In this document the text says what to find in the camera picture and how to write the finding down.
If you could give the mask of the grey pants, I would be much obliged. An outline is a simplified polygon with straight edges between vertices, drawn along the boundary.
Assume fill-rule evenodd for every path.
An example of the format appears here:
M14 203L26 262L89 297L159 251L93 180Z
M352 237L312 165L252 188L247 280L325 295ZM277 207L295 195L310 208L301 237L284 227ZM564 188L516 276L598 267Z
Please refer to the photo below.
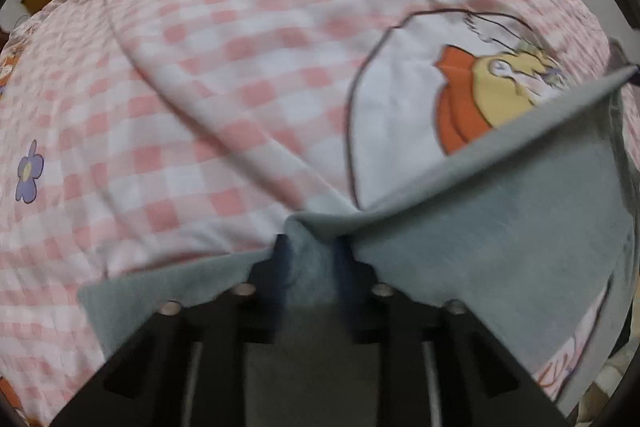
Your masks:
M533 379L603 294L587 386L638 274L638 172L612 70L481 139L352 215L297 213L273 343L247 341L262 251L88 288L111 354L59 426L562 426ZM349 236L375 269L377 343L349 335L333 270Z

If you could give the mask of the pink checkered bed sheet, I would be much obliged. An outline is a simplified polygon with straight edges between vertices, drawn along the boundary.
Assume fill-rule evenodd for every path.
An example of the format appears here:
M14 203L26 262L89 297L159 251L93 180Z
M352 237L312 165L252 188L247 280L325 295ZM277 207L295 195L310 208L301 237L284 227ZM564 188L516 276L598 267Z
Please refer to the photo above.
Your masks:
M626 67L582 0L52 0L1 54L1 417L110 357L88 288L352 215ZM570 423L603 294L533 379Z

